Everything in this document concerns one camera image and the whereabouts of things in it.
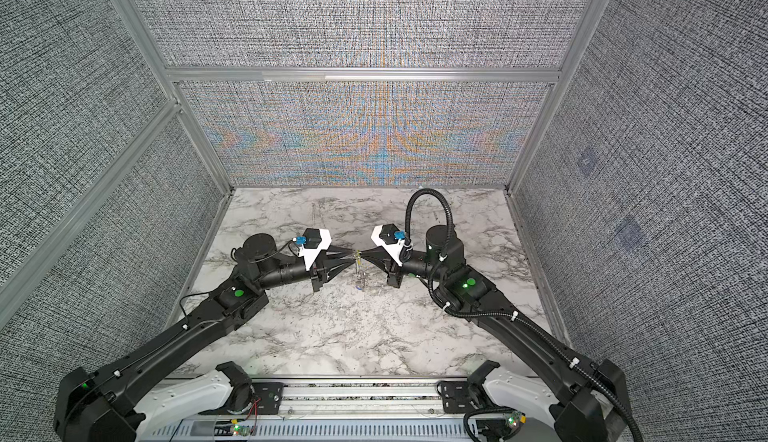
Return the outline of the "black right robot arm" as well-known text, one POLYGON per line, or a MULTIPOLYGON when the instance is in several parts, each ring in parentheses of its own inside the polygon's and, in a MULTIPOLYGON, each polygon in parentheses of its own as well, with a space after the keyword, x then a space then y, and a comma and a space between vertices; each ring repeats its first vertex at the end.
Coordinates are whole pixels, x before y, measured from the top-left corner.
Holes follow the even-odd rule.
POLYGON ((494 361, 468 378, 472 408, 465 417, 514 412, 550 426, 562 441, 615 441, 628 430, 643 438, 632 415, 625 374, 609 360, 596 363, 569 348, 520 311, 485 275, 466 262, 463 242, 453 229, 436 225, 427 247, 413 250, 404 231, 378 225, 375 246, 361 256, 383 270, 392 285, 421 278, 432 301, 449 316, 476 323, 535 372, 542 394, 516 382, 494 361))

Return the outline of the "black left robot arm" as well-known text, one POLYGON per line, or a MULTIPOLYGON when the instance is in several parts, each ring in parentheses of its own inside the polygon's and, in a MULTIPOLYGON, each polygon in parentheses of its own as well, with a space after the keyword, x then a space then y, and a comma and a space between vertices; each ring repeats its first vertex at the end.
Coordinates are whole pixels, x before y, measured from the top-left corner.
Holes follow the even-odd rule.
POLYGON ((232 251, 236 265, 193 310, 134 352, 60 382, 53 427, 63 441, 136 441, 197 412, 249 411, 260 397, 234 362, 173 387, 160 382, 192 356, 239 329, 269 302, 268 290, 308 281, 313 290, 354 264, 350 248, 332 244, 326 229, 309 228, 286 254, 266 233, 232 251))

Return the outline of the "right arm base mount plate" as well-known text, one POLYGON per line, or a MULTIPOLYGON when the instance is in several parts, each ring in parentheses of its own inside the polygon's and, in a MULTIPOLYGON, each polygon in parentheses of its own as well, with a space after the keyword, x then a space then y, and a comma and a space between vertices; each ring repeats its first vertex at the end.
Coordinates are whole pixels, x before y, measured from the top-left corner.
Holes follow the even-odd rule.
POLYGON ((446 414, 466 414, 480 409, 500 409, 502 412, 518 410, 518 407, 510 403, 499 405, 493 402, 480 385, 466 379, 439 380, 435 388, 446 414))

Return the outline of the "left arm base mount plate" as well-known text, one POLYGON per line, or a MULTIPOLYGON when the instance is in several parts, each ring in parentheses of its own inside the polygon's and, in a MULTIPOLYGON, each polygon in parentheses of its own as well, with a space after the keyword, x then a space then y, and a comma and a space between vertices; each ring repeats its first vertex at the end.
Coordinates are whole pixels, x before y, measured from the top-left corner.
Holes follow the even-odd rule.
POLYGON ((284 384, 281 382, 256 382, 236 386, 224 405, 201 415, 242 416, 256 412, 258 415, 276 415, 282 402, 284 384))

